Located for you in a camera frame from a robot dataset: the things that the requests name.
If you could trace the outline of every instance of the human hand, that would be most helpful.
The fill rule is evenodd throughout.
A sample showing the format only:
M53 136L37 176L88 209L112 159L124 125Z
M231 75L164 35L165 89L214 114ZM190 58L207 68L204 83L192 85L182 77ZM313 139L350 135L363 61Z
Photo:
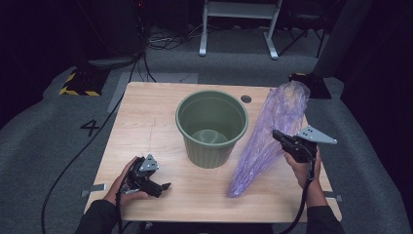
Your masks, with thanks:
M304 188L304 185L307 180L309 164L295 162L294 158L289 153L286 153L286 152L284 153L284 157L285 157L286 163L294 171L295 177L297 177L297 180L298 180L298 184L301 186L301 188ZM317 157L316 157L314 180L319 180L320 165L321 165L321 156L319 154L319 147L317 146Z
M122 170L122 173L115 179L113 182L112 186L110 187L109 191L107 194L103 197L103 200L106 200L113 205L116 206L116 193L118 193L119 187L122 184L122 180L124 179L125 175L128 172L128 169L131 167L133 162L136 160L136 157L134 157ZM142 199L142 198L147 198L148 194L146 192L138 191L135 193L130 193L130 194L122 194L121 195L121 206L124 206L126 203L132 201L132 200L137 200L137 199Z

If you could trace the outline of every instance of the person's left hand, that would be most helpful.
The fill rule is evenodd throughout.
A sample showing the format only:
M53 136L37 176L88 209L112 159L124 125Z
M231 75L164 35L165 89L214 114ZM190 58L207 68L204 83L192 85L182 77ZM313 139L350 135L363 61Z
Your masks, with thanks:
M124 179L125 175L128 172L128 169L131 167L133 164L134 160L136 160L136 157L134 157L125 167L122 173L115 179L113 182L112 186L110 187L109 191L107 194L103 197L103 200L106 200L113 205L116 206L116 193L118 192L119 187L121 186L122 180ZM137 199L142 199L142 198L147 198L149 195L146 192L138 191L135 193L131 194L122 194L121 195L121 206L124 206L126 203L132 201L132 200L137 200Z

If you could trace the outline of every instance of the translucent purple plastic wrap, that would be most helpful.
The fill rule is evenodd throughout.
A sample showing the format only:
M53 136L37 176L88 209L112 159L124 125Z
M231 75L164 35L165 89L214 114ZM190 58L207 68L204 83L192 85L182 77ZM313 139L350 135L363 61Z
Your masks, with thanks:
M301 130L309 96L307 86L297 81L270 90L241 155L229 197L241 196L257 177L283 156L281 144L273 139L273 129L295 136Z

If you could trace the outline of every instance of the black curtain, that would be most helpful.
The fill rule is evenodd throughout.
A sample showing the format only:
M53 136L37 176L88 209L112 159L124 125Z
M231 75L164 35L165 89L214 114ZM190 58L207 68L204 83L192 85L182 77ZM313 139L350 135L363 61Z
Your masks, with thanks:
M412 55L413 1L376 0L334 75L344 82L341 100L398 188L411 227Z

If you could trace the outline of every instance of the black sleeve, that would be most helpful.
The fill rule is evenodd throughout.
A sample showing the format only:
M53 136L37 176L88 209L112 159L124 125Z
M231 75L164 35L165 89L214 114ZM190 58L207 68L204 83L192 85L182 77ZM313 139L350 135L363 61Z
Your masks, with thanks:
M344 234L341 223L329 206L310 207L307 209L307 234Z
M115 206L96 200L82 216L76 234L110 234L117 221Z

